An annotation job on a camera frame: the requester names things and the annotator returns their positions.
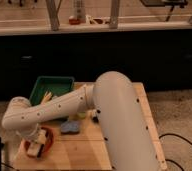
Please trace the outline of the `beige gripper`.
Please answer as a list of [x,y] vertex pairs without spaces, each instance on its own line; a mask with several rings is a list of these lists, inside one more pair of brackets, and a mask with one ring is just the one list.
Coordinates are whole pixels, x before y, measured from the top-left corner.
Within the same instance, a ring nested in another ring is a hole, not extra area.
[[31,143],[45,144],[47,140],[46,133],[47,131],[45,129],[39,129],[31,134],[23,133],[22,137]]

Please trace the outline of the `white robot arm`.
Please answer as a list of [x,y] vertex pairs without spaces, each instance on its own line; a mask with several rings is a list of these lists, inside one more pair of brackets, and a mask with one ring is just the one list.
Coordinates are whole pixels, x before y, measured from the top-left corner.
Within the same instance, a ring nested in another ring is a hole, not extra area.
[[140,99],[132,81],[120,72],[105,72],[91,85],[36,106],[25,97],[14,97],[2,127],[37,141],[42,122],[87,110],[96,111],[114,171],[160,171]]

